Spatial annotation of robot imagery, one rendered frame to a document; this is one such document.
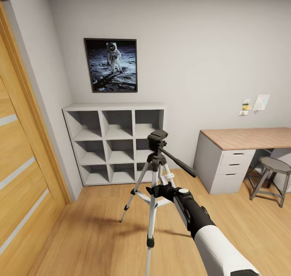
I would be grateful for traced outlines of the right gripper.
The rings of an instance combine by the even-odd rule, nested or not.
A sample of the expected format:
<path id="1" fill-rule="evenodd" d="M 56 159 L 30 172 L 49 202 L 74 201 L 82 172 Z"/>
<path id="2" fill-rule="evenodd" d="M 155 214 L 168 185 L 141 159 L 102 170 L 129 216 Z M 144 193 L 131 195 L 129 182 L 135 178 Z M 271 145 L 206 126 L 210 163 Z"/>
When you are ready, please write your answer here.
<path id="1" fill-rule="evenodd" d="M 150 195 L 154 194 L 155 198 L 163 196 L 165 197 L 165 199 L 167 199 L 167 191 L 171 187 L 172 187 L 172 184 L 170 181 L 168 181 L 167 185 L 156 185 L 154 187 L 147 186 L 146 189 Z"/>

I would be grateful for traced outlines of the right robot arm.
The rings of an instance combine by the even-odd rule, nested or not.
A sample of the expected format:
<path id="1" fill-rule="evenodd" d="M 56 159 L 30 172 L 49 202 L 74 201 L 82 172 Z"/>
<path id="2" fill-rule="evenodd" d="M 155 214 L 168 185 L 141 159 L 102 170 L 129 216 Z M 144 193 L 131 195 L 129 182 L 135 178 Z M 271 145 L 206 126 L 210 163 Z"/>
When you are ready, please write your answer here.
<path id="1" fill-rule="evenodd" d="M 172 187 L 170 173 L 159 178 L 160 185 L 147 186 L 150 195 L 175 204 L 183 223 L 191 233 L 208 276 L 261 276 L 257 269 L 228 241 L 205 207 L 200 206 L 188 189 Z"/>

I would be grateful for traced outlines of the camera tripod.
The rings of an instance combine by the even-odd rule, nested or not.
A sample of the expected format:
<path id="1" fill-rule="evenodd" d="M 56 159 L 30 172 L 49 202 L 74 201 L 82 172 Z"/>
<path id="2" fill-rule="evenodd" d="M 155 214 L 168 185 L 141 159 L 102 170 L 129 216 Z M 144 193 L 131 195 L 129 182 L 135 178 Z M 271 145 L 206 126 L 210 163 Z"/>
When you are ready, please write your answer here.
<path id="1" fill-rule="evenodd" d="M 157 198 L 154 197 L 154 194 L 151 195 L 151 198 L 144 195 L 142 192 L 138 190 L 138 187 L 148 169 L 149 164 L 152 162 L 153 166 L 153 175 L 152 175 L 152 187 L 158 185 L 158 169 L 159 165 L 161 164 L 167 174 L 170 174 L 166 158 L 163 154 L 166 154 L 169 158 L 171 158 L 179 167 L 181 167 L 183 170 L 185 170 L 187 173 L 189 173 L 194 178 L 198 175 L 198 173 L 185 163 L 183 163 L 181 160 L 173 157 L 170 153 L 168 153 L 166 150 L 164 150 L 164 147 L 167 145 L 167 142 L 164 140 L 167 138 L 168 133 L 166 131 L 162 130 L 156 130 L 152 132 L 148 136 L 149 140 L 149 149 L 152 151 L 155 151 L 155 153 L 152 153 L 148 156 L 147 161 L 145 163 L 145 166 L 142 170 L 142 173 L 137 181 L 137 184 L 131 191 L 131 198 L 128 202 L 128 204 L 125 206 L 124 210 L 125 212 L 122 215 L 122 219 L 119 222 L 122 222 L 123 217 L 125 216 L 126 211 L 129 208 L 129 205 L 134 197 L 134 195 L 138 195 L 140 198 L 142 198 L 147 204 L 150 206 L 150 216 L 149 216 L 149 226 L 148 226 L 148 235 L 147 235 L 147 247 L 148 247 L 148 253 L 147 253 L 147 264 L 146 264 L 146 276 L 149 276 L 149 269 L 150 269 L 150 256 L 151 256 L 151 248 L 154 247 L 154 225 L 155 225 L 155 218 L 156 218 L 156 209 L 160 206 L 166 205 L 168 203 L 171 203 L 168 199 L 163 199 L 160 201 L 157 201 Z M 176 188 L 173 179 L 169 180 L 172 184 L 172 187 Z"/>

